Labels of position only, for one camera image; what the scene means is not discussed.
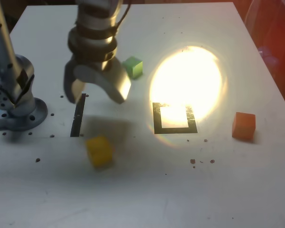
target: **wooden block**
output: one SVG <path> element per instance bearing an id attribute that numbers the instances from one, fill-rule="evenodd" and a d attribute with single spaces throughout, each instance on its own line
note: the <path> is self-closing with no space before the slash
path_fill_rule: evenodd
<path id="1" fill-rule="evenodd" d="M 130 57 L 123 62 L 123 67 L 132 79 L 137 79 L 143 74 L 143 62 L 135 57 Z"/>
<path id="2" fill-rule="evenodd" d="M 87 154 L 95 168 L 102 167 L 112 162 L 113 149 L 107 138 L 98 136 L 87 140 Z"/>
<path id="3" fill-rule="evenodd" d="M 252 140 L 256 130 L 256 115 L 236 113 L 232 124 L 232 137 L 241 140 Z"/>

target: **green cube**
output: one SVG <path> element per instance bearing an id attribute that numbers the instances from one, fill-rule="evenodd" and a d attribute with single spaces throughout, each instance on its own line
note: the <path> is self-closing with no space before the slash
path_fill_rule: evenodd
<path id="1" fill-rule="evenodd" d="M 135 57 L 130 57 L 123 62 L 128 75 L 132 79 L 137 79 L 143 74 L 143 62 Z"/>

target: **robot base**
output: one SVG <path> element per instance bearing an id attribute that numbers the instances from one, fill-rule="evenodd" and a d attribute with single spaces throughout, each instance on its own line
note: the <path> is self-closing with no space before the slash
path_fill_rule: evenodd
<path id="1" fill-rule="evenodd" d="M 48 115 L 48 108 L 44 101 L 34 98 L 36 108 L 29 115 L 15 117 L 0 110 L 0 130 L 25 131 L 41 124 Z"/>

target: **orange cube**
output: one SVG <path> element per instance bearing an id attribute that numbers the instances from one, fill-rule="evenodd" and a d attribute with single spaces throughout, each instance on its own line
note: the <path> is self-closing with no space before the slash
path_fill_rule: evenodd
<path id="1" fill-rule="evenodd" d="M 236 113 L 232 124 L 232 137 L 241 140 L 252 140 L 256 130 L 256 115 Z"/>

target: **cable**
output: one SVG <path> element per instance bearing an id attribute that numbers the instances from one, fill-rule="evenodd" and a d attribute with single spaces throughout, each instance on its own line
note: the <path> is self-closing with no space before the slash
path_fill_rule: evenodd
<path id="1" fill-rule="evenodd" d="M 130 9 L 130 7 L 131 7 L 131 4 L 132 4 L 132 0 L 129 0 L 128 7 L 127 7 L 127 9 L 125 10 L 125 12 L 124 12 L 122 18 L 120 19 L 120 21 L 117 23 L 116 29 L 119 28 L 119 26 L 120 26 L 120 24 L 122 23 L 122 21 L 124 20 L 125 16 L 127 16 L 127 13 L 129 12 L 129 9 Z"/>

